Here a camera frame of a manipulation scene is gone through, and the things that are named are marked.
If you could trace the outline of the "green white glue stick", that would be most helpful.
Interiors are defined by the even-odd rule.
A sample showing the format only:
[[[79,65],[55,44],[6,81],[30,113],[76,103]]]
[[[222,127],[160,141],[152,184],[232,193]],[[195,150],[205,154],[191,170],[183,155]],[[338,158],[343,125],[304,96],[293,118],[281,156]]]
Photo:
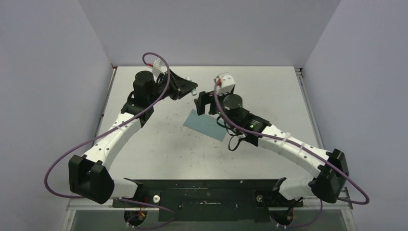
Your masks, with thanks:
[[[190,94],[192,96],[196,96],[197,95],[197,90],[196,88],[198,87],[198,84],[193,82],[189,77],[186,77],[186,80],[189,81],[190,83],[188,84],[189,90],[190,90]]]

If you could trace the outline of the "teal envelope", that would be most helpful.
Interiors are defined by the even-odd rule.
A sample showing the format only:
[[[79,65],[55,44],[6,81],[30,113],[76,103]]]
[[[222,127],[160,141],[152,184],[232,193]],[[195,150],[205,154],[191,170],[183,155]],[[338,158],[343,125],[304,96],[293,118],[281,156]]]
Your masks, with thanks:
[[[223,141],[227,134],[227,131],[217,124],[216,118],[205,114],[198,115],[194,109],[183,125],[218,141]]]

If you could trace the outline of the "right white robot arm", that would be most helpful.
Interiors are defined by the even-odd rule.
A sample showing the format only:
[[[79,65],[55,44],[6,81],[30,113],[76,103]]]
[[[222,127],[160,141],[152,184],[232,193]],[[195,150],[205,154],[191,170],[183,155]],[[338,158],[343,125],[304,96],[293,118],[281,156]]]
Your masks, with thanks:
[[[218,115],[224,121],[221,126],[233,131],[241,141],[275,152],[308,173],[306,177],[279,179],[272,193],[276,205],[284,206],[305,196],[315,196],[331,204],[340,199],[340,192],[349,178],[345,155],[340,150],[330,152],[294,138],[249,112],[243,107],[241,96],[232,92],[219,96],[203,91],[194,103],[198,115],[203,115],[209,105],[208,113]]]

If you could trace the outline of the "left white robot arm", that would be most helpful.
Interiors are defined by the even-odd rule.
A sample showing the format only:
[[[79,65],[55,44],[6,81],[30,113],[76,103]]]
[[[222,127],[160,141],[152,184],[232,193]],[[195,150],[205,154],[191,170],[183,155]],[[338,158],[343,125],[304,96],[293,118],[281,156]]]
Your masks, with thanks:
[[[138,191],[138,184],[131,180],[113,179],[109,169],[129,139],[144,127],[154,113],[155,101],[166,97],[179,100],[197,87],[197,83],[178,76],[172,70],[136,73],[133,91],[110,127],[110,133],[99,138],[81,156],[70,158],[70,191],[99,204],[111,198],[124,198],[131,207],[140,206],[143,193]]]

